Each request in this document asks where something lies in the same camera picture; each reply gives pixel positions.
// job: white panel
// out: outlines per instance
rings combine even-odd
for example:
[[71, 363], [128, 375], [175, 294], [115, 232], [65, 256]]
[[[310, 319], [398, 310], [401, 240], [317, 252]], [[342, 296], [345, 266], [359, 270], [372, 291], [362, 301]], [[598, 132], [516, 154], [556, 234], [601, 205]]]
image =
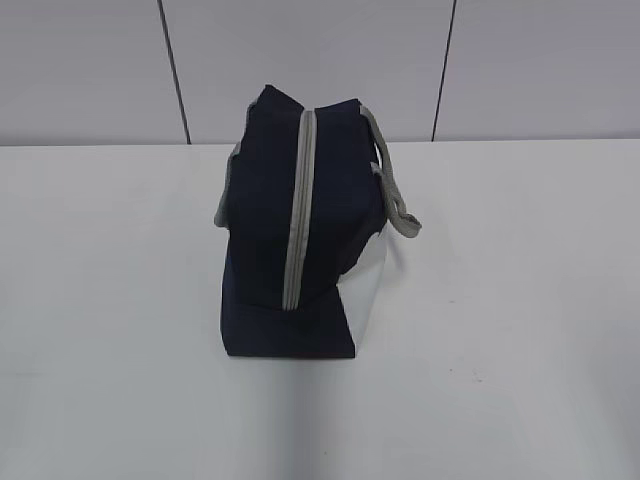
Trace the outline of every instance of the white panel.
[[307, 108], [357, 97], [430, 138], [451, 0], [165, 0], [192, 140], [236, 142], [267, 83]]
[[338, 279], [338, 292], [356, 352], [360, 349], [367, 330], [384, 270], [388, 229], [389, 223], [379, 233], [371, 235], [356, 264]]
[[459, 0], [437, 140], [640, 136], [640, 2]]
[[154, 1], [0, 10], [1, 145], [185, 142]]
[[389, 147], [346, 361], [226, 356], [232, 145], [0, 149], [0, 478], [640, 478], [640, 141]]

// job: white wall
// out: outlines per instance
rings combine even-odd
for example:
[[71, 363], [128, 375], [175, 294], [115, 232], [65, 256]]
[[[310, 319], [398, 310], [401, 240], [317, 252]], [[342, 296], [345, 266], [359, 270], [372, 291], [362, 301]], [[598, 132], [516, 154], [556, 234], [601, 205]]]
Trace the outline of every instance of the white wall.
[[459, 0], [437, 140], [638, 138], [640, 2]]
[[[429, 140], [452, 0], [164, 0], [194, 143], [265, 83]], [[638, 137], [635, 0], [459, 0], [436, 140]], [[154, 0], [5, 0], [0, 145], [184, 143]]]
[[2, 0], [0, 145], [182, 143], [151, 0]]
[[307, 108], [357, 97], [387, 138], [431, 137], [450, 0], [165, 0], [191, 136], [236, 142], [265, 83]]

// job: gray trim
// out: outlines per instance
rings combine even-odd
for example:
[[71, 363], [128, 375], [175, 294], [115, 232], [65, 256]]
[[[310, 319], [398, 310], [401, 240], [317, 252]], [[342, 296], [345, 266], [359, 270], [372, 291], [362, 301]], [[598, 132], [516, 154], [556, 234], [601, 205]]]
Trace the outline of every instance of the gray trim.
[[382, 132], [380, 132], [375, 117], [364, 105], [360, 105], [360, 113], [368, 120], [373, 139], [382, 157], [382, 168], [375, 163], [371, 163], [371, 169], [382, 180], [382, 196], [384, 197], [387, 217], [398, 233], [405, 237], [413, 238], [420, 232], [422, 224], [416, 217], [407, 213], [407, 206], [393, 178], [393, 166], [391, 165], [391, 157], [389, 157], [389, 149], [382, 137]]
[[315, 111], [303, 110], [298, 128], [296, 176], [289, 224], [289, 243], [284, 269], [282, 308], [298, 308], [302, 285], [302, 271], [309, 242], [309, 223], [315, 170], [317, 121]]

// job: bag handle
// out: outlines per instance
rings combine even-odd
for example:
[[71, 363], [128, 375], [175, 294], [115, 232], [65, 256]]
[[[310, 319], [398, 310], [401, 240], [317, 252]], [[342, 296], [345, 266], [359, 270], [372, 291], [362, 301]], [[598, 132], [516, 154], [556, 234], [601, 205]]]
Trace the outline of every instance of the bag handle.
[[[251, 108], [258, 102], [259, 96], [256, 97], [247, 107], [247, 113], [244, 119], [244, 131], [247, 131], [247, 125], [249, 124], [249, 112]], [[221, 228], [229, 228], [229, 220], [227, 219], [227, 193], [229, 192], [229, 184], [231, 183], [231, 162], [233, 157], [240, 153], [240, 143], [242, 139], [236, 143], [236, 146], [233, 147], [233, 150], [229, 154], [227, 158], [227, 172], [224, 176], [224, 189], [222, 190], [222, 195], [220, 196], [220, 203], [218, 203], [218, 209], [216, 210], [216, 214], [213, 217], [213, 224], [216, 227]]]
[[365, 107], [360, 105], [360, 113], [367, 119], [371, 132], [373, 133], [373, 139], [382, 156], [382, 168], [374, 162], [371, 162], [371, 170], [374, 174], [378, 175], [382, 184], [382, 196], [384, 198], [385, 212], [391, 225], [407, 238], [414, 238], [420, 232], [422, 224], [416, 217], [407, 213], [407, 206], [402, 199], [398, 185], [393, 177], [393, 165], [391, 165], [391, 157], [389, 156], [389, 149], [382, 137], [378, 122], [376, 122], [373, 113]]

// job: navy blue bag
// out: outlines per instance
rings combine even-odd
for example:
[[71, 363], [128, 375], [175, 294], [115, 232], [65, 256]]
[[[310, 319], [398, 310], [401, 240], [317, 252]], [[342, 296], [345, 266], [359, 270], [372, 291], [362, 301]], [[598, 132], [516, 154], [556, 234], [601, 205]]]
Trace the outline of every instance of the navy blue bag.
[[356, 98], [307, 110], [265, 85], [247, 108], [214, 218], [229, 230], [227, 353], [354, 357], [338, 283], [387, 220], [406, 237], [421, 228], [406, 213], [371, 112]]

